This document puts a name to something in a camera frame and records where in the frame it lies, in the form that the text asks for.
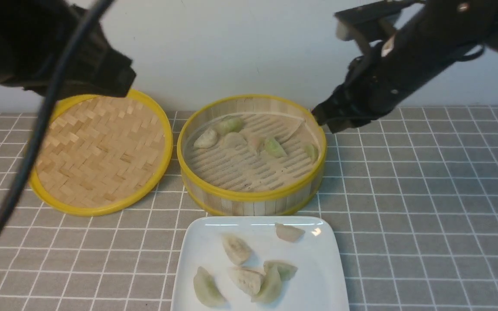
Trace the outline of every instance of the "black robotic arm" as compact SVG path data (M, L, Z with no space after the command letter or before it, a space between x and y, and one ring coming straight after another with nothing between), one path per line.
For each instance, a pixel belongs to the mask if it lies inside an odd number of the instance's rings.
M417 2L425 5L396 30L393 20ZM336 17L342 39L354 39L363 55L313 110L333 133L385 116L453 63L481 56L486 45L498 51L498 0L384 0Z

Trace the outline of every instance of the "yellow rim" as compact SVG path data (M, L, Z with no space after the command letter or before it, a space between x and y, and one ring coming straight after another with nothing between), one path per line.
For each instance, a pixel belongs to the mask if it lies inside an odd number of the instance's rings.
M324 162L324 157L326 156L326 150L320 154L320 158L318 158L318 161L316 161L316 164L313 168L313 170L306 175L303 179L300 179L296 183L289 185L287 187L281 187L279 189L273 190L273 191L263 191L263 192L257 192L257 193L244 193L244 192L235 192L231 190L225 190L221 189L219 187L213 186L201 178L199 178L191 169L189 169L188 165L184 161L184 156L182 155L182 141L184 140L184 133L187 128L187 126L192 122L194 118L196 118L199 114L204 112L205 110L217 105L221 104L222 102L225 101L230 101L230 100L235 100L238 98L244 98L244 97L261 97L261 98L270 98L273 100L281 101L286 104L289 104L298 110L301 110L303 114L306 114L311 120L314 120L314 116L305 108L297 105L296 103L286 100L281 97L277 96L272 96L272 95L262 95L262 94L246 94L246 95L237 95L237 96L231 96L227 98L223 98L221 100L215 101L212 104L209 104L205 106L203 109L199 110L195 114L193 114L184 124L184 127L182 128L182 131L180 132L180 136L178 137L178 146L177 146L177 151L176 153L178 154L178 161L180 162L180 167L182 168L183 173L193 181L198 187L203 189L206 193L210 193L213 195L216 195L218 197L222 197L224 199L228 200L233 200L233 201L243 201L243 202L248 202L248 201L269 201L269 200L275 200L279 199L280 197L286 197L287 195L294 193L301 189L302 187L306 186L308 183L314 179L314 177L318 174L320 171L320 165L322 162ZM320 140L320 143L322 146L326 146L326 134L324 134L324 131L321 131L320 137L318 139Z
M305 207L313 199L313 197L318 192L319 187L320 187L320 185L304 201L302 201L301 203L297 204L296 206L288 209L285 212L277 214L277 216L293 215L293 214L297 213L299 210L301 210L303 207ZM193 199L193 201L195 201L195 203L197 203L197 205L199 205L199 207L201 207L201 209L206 211L207 213L209 213L213 216L231 216L231 215L226 215L221 211L217 211L217 210L213 209L212 207L206 205L205 203L201 202L197 197L195 197L195 195L192 194L192 190L189 189L188 187L185 187L185 189L188 192L189 196Z
M51 117L51 121L53 122L57 117L59 117L61 114L63 114L66 110L68 110L75 104L79 104L83 101L95 97L98 96L79 95L67 98L59 102L57 109L55 109L55 112ZM65 203L62 203L61 201L58 201L57 199L55 199L55 197L51 196L51 194L49 194L45 190L45 188L43 188L43 185L38 178L38 173L34 167L34 169L32 170L32 174L30 176L30 187L32 188L32 190L34 190L34 193L36 193L36 195L38 195L38 197L42 199L42 201L51 205L53 208L67 214L75 216L101 216L101 215L112 214L119 210L125 209L126 207L142 199L144 196L147 195L147 193L149 193L156 186L156 184L160 181L160 179L164 175L164 172L166 171L166 168L168 168L168 164L170 163L170 159L172 158L172 145L173 145L172 128L170 127L170 122L168 122L168 117L164 113L164 110L151 97L136 90L130 90L127 97L145 104L148 108L154 111L154 113L160 119L160 122L162 122L163 124L164 139L165 139L165 147L163 151L164 159L160 163L160 166L158 167L154 175L151 176L149 181L147 181L147 183L141 189L136 191L136 193L132 194L130 197L127 197L113 204L109 204L102 207L85 208L85 207L76 207L76 206L67 205Z

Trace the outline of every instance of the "white wall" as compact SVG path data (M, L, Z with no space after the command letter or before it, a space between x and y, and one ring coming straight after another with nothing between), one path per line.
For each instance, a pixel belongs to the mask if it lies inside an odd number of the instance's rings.
M89 6L92 0L75 0ZM134 59L134 87L167 110L196 110L243 93L312 107L358 56L335 37L333 13L359 0L118 0L103 20L111 44ZM419 8L405 11L407 20ZM39 98L0 87L0 111L33 111ZM459 63L405 105L498 104L498 55Z

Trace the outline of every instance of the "white dumpling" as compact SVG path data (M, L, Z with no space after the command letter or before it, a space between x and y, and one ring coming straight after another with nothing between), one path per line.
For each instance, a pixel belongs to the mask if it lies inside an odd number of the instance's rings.
M197 269L197 274L193 278L193 288L197 299L207 307L217 308L227 303L216 287L213 276L203 267Z
M207 149L213 147L218 141L218 133L212 128L207 129L195 142L193 143L193 147L200 149Z
M264 304L273 303L282 294L282 279L276 266L272 266L265 276L261 291L251 299L251 302Z
M264 276L257 271L234 267L228 270L228 275L237 288L249 296L255 296L261 291Z
M267 260L265 261L263 267L265 269L265 273L268 273L272 267L276 267L278 269L278 273L280 274L280 279L282 279L283 282L292 279L298 270L296 266L280 260Z
M253 253L253 250L244 240L233 234L223 235L222 245L230 261L237 266L241 266L246 262Z
M295 228L294 226L287 226L279 223L275 223L276 227L276 235L278 238L281 238L287 242L297 242L303 234L305 234L305 230Z
M224 136L224 139L222 141L222 147L226 149L233 149L236 148L237 146L245 146L245 145L247 145L245 138L243 138L243 135L239 134L238 132L231 132L226 134L226 136Z

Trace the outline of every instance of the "black cable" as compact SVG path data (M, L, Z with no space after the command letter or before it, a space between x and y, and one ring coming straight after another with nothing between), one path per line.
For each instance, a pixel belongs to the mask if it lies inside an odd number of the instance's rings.
M0 206L0 234L13 214L14 208L22 195L22 190L28 182L30 172L34 167L45 133L47 132L53 109L57 103L57 96L67 75L67 68L70 62L74 60L84 39L89 35L93 27L99 22L101 16L103 16L105 11L107 11L114 1L115 0L97 0L97 2L91 6L79 21L77 28L74 30L73 35L69 39L61 57L55 65L55 71L49 82L47 94L41 103L42 106L38 112L38 119L32 130L32 137L28 143L28 149L24 154L24 159L10 186L10 190L7 192Z

